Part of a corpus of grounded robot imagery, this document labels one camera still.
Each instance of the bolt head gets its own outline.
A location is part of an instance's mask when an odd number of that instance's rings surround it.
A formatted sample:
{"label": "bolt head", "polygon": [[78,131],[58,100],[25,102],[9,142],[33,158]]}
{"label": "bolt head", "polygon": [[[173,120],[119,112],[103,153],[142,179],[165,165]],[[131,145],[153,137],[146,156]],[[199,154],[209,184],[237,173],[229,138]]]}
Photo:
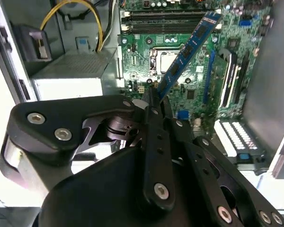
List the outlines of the bolt head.
{"label": "bolt head", "polygon": [[167,187],[165,187],[165,185],[161,184],[161,183],[156,183],[154,186],[154,190],[156,195],[162,199],[162,200],[167,200],[169,197],[169,191],[167,189]]}

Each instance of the gray metal side panel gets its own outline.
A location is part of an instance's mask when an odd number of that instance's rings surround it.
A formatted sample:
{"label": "gray metal side panel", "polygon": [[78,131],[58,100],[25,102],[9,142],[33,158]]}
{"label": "gray metal side panel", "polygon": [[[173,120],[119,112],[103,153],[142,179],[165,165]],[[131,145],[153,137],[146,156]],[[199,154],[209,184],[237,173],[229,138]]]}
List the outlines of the gray metal side panel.
{"label": "gray metal side panel", "polygon": [[244,118],[275,154],[284,136],[284,0],[274,5],[274,23],[260,46],[248,88]]}

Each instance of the metal panel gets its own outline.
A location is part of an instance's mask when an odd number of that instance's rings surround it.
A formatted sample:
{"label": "metal panel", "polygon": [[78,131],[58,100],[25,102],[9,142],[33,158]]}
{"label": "metal panel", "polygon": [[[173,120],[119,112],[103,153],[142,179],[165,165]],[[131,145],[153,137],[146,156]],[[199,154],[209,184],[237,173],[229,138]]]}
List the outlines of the metal panel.
{"label": "metal panel", "polygon": [[275,155],[284,136],[284,0],[274,5],[275,20],[260,46],[249,85],[244,118]]}
{"label": "metal panel", "polygon": [[69,51],[32,77],[39,100],[118,94],[116,48]]}

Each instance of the ram slot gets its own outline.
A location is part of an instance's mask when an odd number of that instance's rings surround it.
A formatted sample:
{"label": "ram slot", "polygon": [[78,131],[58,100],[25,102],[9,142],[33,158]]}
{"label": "ram slot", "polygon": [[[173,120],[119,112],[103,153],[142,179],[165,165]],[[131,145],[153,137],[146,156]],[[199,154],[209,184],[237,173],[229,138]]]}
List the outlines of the ram slot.
{"label": "ram slot", "polygon": [[198,22],[181,23],[181,24],[134,24],[131,32],[133,34],[170,34],[184,33],[191,34]]}
{"label": "ram slot", "polygon": [[149,21],[149,20],[191,20],[198,19],[199,21],[204,16],[205,12],[196,11],[158,11],[158,12],[143,12],[133,11],[130,12],[128,21]]}

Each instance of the capacitor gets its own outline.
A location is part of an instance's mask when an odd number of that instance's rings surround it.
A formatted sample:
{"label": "capacitor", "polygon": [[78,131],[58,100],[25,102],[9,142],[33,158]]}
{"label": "capacitor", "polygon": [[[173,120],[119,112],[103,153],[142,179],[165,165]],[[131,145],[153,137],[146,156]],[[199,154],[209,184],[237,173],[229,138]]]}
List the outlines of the capacitor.
{"label": "capacitor", "polygon": [[218,37],[216,37],[216,36],[213,36],[213,37],[212,37],[212,41],[213,41],[213,43],[216,43],[216,42],[218,42]]}

